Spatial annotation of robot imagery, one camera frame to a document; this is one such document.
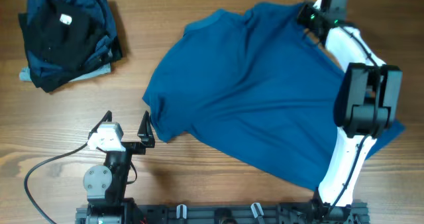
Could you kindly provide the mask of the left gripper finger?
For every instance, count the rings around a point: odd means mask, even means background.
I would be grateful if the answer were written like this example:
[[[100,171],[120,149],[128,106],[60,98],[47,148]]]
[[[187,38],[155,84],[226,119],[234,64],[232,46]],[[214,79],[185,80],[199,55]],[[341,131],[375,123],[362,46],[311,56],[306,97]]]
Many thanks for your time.
[[[112,121],[112,112],[107,111],[106,114],[101,118],[101,120],[92,128],[92,130],[89,132],[88,138],[92,136],[92,134],[97,132],[97,129],[103,122],[111,122]]]
[[[138,128],[137,136],[139,137],[141,143],[155,143],[152,126],[150,123],[150,114],[148,111],[144,112],[142,121]]]

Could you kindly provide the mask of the blue t-shirt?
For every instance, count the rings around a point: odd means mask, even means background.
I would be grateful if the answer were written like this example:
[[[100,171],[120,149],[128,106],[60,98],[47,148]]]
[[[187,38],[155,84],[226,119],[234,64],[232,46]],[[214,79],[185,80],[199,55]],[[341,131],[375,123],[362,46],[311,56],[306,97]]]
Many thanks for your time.
[[[164,142],[189,133],[295,185],[316,188],[337,139],[338,68],[296,21],[301,4],[223,9],[185,27],[143,95]]]

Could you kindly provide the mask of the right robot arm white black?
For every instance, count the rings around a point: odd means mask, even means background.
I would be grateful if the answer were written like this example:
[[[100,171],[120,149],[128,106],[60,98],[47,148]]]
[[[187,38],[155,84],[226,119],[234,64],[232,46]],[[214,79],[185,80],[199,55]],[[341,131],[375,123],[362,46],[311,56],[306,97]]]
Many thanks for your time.
[[[357,28],[336,11],[305,4],[297,16],[343,67],[333,107],[337,140],[325,177],[297,210],[310,223],[344,223],[354,217],[353,191],[368,153],[395,121],[403,72],[384,63]]]

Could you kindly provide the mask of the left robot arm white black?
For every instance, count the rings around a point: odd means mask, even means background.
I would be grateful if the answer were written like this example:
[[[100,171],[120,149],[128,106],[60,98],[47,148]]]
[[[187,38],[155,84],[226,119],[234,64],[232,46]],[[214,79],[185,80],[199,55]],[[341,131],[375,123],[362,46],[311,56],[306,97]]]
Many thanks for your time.
[[[84,224],[135,224],[146,223],[146,217],[133,198],[126,198],[130,169],[134,168],[133,155],[144,155],[155,146],[150,114],[145,112],[138,128],[139,141],[123,141],[123,130],[112,121],[112,112],[91,130],[87,145],[105,153],[102,165],[91,167],[83,177],[87,192],[87,209],[76,213],[76,223]]]

